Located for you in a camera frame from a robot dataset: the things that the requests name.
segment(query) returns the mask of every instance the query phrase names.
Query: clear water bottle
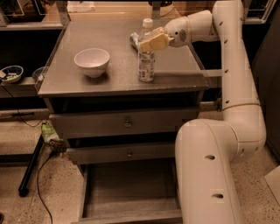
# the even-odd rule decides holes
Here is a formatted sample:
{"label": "clear water bottle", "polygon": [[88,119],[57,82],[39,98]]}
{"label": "clear water bottle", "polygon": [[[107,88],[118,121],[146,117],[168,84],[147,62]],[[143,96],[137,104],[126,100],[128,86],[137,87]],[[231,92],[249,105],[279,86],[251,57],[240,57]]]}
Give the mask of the clear water bottle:
{"label": "clear water bottle", "polygon": [[[143,28],[139,33],[138,44],[153,36],[153,20],[145,18]],[[154,79],[155,52],[138,51],[138,78],[140,81],[152,81]]]}

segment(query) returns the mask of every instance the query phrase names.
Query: floor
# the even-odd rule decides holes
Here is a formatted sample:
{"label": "floor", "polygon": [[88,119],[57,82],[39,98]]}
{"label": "floor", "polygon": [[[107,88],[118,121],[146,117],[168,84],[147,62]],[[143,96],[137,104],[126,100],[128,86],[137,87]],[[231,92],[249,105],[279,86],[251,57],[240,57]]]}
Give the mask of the floor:
{"label": "floor", "polygon": [[[221,119],[219,112],[200,113],[200,117]],[[0,154],[32,153],[40,135],[40,120],[0,120]],[[37,192],[36,177],[39,167],[46,161],[50,149],[43,147],[28,185],[26,197],[18,195],[18,187],[26,167],[0,166],[0,212],[3,224],[48,224],[50,216]],[[278,167],[278,163],[265,146],[243,164],[232,164],[235,186],[239,194],[246,224],[280,223],[280,206],[277,204],[264,176]],[[53,224],[78,220],[83,177],[67,155],[52,157],[39,175],[41,197],[47,204]]]}

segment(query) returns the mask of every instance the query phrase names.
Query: black metal leg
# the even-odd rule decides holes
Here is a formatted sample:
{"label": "black metal leg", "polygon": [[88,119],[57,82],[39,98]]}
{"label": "black metal leg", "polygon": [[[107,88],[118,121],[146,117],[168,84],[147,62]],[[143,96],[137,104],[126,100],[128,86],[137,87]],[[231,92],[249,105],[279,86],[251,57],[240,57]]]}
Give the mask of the black metal leg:
{"label": "black metal leg", "polygon": [[30,179],[30,176],[32,175],[34,165],[37,161],[37,158],[38,158],[38,155],[41,151],[43,143],[44,143],[44,139],[41,135],[38,142],[37,142],[36,148],[35,148],[35,150],[32,154],[31,160],[29,161],[28,167],[27,167],[26,172],[24,174],[24,178],[23,178],[23,180],[20,184],[20,187],[18,188],[20,197],[25,197],[27,195],[27,193],[29,192],[28,189],[27,189],[28,181]]}

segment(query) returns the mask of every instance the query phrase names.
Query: drawer knob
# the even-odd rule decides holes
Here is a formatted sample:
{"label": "drawer knob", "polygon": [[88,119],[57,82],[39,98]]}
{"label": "drawer knob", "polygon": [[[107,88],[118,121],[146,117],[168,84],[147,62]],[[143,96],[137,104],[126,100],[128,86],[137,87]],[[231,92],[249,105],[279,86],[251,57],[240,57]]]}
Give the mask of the drawer knob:
{"label": "drawer knob", "polygon": [[125,123],[124,123],[124,127],[125,128],[130,128],[132,126],[132,122],[129,121],[129,120],[126,120]]}
{"label": "drawer knob", "polygon": [[133,155],[133,153],[132,153],[132,151],[128,151],[128,158],[132,158],[132,155]]}

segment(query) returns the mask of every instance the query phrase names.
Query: bottle label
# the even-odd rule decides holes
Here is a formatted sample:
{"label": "bottle label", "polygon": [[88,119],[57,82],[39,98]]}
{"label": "bottle label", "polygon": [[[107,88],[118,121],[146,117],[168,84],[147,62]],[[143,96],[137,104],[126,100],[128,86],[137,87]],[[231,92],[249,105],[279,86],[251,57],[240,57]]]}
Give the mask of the bottle label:
{"label": "bottle label", "polygon": [[139,72],[138,78],[141,81],[152,81],[154,78],[154,52],[139,53]]}

